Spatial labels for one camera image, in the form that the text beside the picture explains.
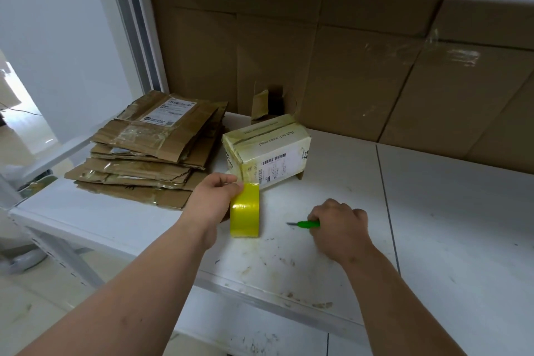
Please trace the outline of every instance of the cable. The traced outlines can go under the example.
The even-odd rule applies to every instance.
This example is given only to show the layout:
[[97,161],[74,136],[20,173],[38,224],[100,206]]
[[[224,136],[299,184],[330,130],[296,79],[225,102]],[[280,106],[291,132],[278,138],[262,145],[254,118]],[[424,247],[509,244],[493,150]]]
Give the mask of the cable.
[[12,109],[11,107],[6,106],[6,105],[5,105],[4,103],[2,103],[2,102],[0,102],[0,104],[2,104],[2,105],[3,105],[6,109],[8,109],[8,110],[22,111],[23,113],[33,114],[34,116],[43,116],[42,114],[31,113],[31,112],[26,111],[26,110]]

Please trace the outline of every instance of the green utility knife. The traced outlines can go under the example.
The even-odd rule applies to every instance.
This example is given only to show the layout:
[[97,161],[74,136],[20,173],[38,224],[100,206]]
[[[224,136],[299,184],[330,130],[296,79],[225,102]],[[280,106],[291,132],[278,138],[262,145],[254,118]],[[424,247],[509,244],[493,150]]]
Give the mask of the green utility knife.
[[291,226],[295,226],[295,227],[299,227],[299,228],[317,228],[317,227],[320,227],[321,224],[319,223],[319,221],[299,221],[299,222],[289,222],[289,223],[286,223],[288,225],[291,225]]

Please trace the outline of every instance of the left hand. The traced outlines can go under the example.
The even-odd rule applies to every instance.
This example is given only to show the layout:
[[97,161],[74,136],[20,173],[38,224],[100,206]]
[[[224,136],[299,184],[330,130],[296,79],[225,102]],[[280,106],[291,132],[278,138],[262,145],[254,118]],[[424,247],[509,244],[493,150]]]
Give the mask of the left hand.
[[205,249],[217,239],[217,225],[230,207],[230,200],[241,193],[243,183],[226,173],[211,173],[191,193],[178,222],[200,228]]

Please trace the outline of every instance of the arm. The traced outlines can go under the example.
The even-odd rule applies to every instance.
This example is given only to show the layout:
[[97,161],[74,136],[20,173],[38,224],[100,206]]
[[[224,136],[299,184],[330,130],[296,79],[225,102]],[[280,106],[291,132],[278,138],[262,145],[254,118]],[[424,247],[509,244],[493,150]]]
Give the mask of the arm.
[[200,260],[215,243],[217,224],[243,188],[236,180],[222,173],[206,177],[176,224],[19,356],[162,354]]
[[320,220],[310,233],[350,280],[374,356],[465,355],[373,245],[365,211],[328,199],[308,219]]

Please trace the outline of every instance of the yellow tape roll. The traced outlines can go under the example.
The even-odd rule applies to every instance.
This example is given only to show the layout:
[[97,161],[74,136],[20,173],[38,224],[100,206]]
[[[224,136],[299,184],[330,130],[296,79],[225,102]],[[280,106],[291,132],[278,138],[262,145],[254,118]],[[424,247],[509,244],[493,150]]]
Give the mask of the yellow tape roll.
[[259,236],[259,184],[245,183],[230,203],[230,234]]

